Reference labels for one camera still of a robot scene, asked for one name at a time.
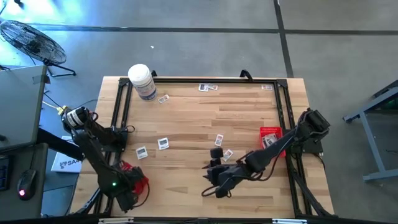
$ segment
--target fan stand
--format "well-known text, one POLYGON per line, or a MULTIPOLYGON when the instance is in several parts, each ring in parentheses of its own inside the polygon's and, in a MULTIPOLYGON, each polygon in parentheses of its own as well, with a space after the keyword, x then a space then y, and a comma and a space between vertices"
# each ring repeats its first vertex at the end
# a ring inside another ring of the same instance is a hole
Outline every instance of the fan stand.
POLYGON ((72 73, 54 75, 54 74, 51 72, 50 68, 47 68, 47 70, 49 71, 49 74, 51 75, 51 77, 64 77, 64 76, 70 76, 70 75, 75 76, 75 75, 76 75, 76 72, 75 72, 74 70, 69 69, 69 68, 65 68, 65 67, 60 66, 60 65, 56 65, 56 64, 52 63, 51 61, 49 61, 48 59, 44 59, 43 63, 44 63, 44 65, 46 65, 46 66, 55 66, 55 67, 62 68, 62 69, 64 69, 64 70, 67 70, 67 71, 72 72, 72 73))

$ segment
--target small card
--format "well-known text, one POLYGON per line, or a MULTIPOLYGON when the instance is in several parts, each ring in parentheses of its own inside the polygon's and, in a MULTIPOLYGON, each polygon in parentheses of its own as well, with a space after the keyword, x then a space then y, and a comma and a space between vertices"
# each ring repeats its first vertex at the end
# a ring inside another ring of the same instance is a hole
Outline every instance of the small card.
POLYGON ((262 90, 273 90, 274 88, 272 85, 261 85, 262 90))
POLYGON ((262 146, 264 148, 266 148, 266 147, 272 145, 276 141, 278 141, 278 139, 276 138, 275 134, 268 134, 268 135, 262 137, 262 146))
POLYGON ((158 99, 159 103, 164 103, 166 100, 168 100, 170 97, 166 94, 162 96, 161 98, 158 99))
POLYGON ((199 91, 209 91, 209 86, 207 84, 199 84, 199 91))
POLYGON ((159 150, 167 149, 169 147, 169 140, 167 138, 162 138, 157 140, 159 145, 159 150))
POLYGON ((138 159, 143 159, 148 156, 147 148, 145 146, 136 149, 136 153, 138 159))
POLYGON ((224 152, 224 157, 223 157, 224 162, 226 162, 232 156, 232 154, 234 154, 234 152, 230 149, 224 152))
POLYGON ((224 138, 224 136, 222 134, 217 134, 215 145, 221 146, 221 143, 223 142, 223 138, 224 138))
POLYGON ((209 90, 217 90, 218 89, 218 85, 214 85, 214 84, 207 84, 207 87, 209 90))

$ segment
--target computer mouse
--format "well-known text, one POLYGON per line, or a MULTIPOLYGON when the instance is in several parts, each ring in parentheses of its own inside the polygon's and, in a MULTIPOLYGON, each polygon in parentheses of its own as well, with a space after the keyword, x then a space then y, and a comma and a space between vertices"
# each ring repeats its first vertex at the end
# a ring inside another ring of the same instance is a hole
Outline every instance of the computer mouse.
POLYGON ((17 192, 21 200, 29 200, 33 197, 36 190, 36 170, 25 170, 18 180, 17 192))

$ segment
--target wooden table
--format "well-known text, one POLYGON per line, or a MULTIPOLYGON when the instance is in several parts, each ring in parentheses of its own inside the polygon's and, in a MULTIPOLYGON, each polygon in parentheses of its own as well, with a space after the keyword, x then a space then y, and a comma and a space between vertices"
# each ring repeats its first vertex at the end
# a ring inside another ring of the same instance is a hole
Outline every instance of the wooden table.
MULTIPOLYGON (((98 122, 105 127, 111 123, 119 78, 103 79, 96 112, 99 114, 98 122)), ((302 79, 290 78, 287 81, 297 121, 308 108, 307 94, 302 79)), ((113 216, 294 217, 285 159, 277 161, 274 174, 268 181, 242 181, 231 191, 231 198, 200 195, 211 185, 202 177, 206 170, 201 167, 211 159, 210 149, 215 146, 217 134, 224 135, 222 147, 233 150, 228 162, 234 162, 248 151, 260 148, 260 126, 279 126, 274 91, 261 90, 261 85, 249 83, 220 83, 217 91, 209 92, 198 91, 197 83, 157 83, 156 86, 157 99, 165 94, 170 96, 163 104, 157 100, 143 101, 133 90, 127 125, 134 125, 136 131, 129 134, 126 152, 122 156, 130 164, 140 166, 149 178, 149 199, 143 206, 127 213, 120 210, 115 200, 113 216), (157 140, 165 137, 170 141, 170 148, 160 151, 157 140), (138 160, 135 149, 141 146, 146 146, 149 157, 138 160)), ((324 208, 333 213, 321 162, 313 155, 304 155, 303 164, 308 187, 324 208)), ((98 187, 96 180, 94 170, 88 161, 84 161, 71 212, 77 211, 90 198, 98 187)), ((299 190, 298 197, 304 211, 299 190)))

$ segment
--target white plastic jar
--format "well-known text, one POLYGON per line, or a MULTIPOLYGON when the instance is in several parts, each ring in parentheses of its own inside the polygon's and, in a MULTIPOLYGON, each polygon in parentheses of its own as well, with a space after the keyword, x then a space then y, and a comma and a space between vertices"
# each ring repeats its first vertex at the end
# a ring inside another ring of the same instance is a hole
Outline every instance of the white plastic jar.
POLYGON ((128 76, 141 99, 153 100, 156 97, 157 91, 154 79, 146 65, 133 65, 129 69, 128 76))

